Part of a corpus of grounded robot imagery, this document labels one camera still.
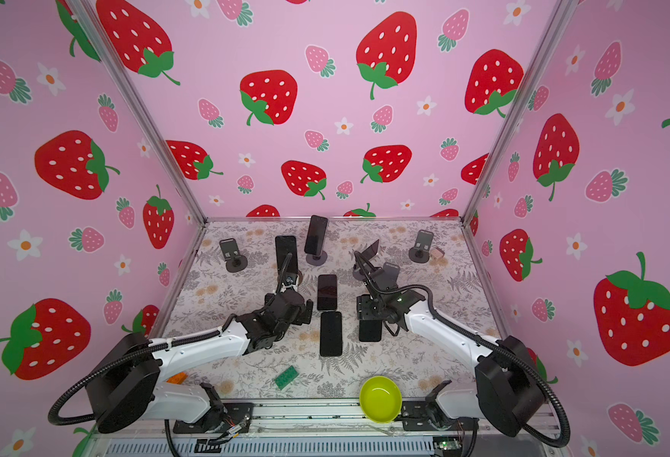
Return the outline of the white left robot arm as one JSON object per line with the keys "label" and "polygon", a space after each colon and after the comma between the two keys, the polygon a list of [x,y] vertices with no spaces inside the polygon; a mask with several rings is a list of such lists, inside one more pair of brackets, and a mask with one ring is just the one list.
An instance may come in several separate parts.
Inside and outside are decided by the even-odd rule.
{"label": "white left robot arm", "polygon": [[97,366],[161,344],[161,350],[137,354],[86,386],[97,431],[106,434],[140,420],[169,420],[177,432],[222,430],[233,419],[218,392],[207,383],[182,386],[169,378],[214,361],[269,350],[292,325],[311,322],[313,302],[294,289],[266,296],[259,310],[233,314],[225,325],[169,339],[128,335]]}

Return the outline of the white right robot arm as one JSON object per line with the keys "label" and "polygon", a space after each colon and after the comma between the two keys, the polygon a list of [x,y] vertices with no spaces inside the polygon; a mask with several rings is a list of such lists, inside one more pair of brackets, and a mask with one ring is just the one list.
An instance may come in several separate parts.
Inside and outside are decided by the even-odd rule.
{"label": "white right robot arm", "polygon": [[472,369],[474,388],[456,388],[447,381],[426,396],[426,417],[434,428],[473,414],[506,436],[526,431],[544,443],[554,442],[528,424],[548,403],[558,415],[560,432],[569,430],[565,410],[522,341],[491,337],[439,312],[430,288],[396,284],[400,269],[393,264],[376,268],[369,261],[358,262],[355,270],[367,287],[358,305],[361,321],[381,321],[422,336]]}

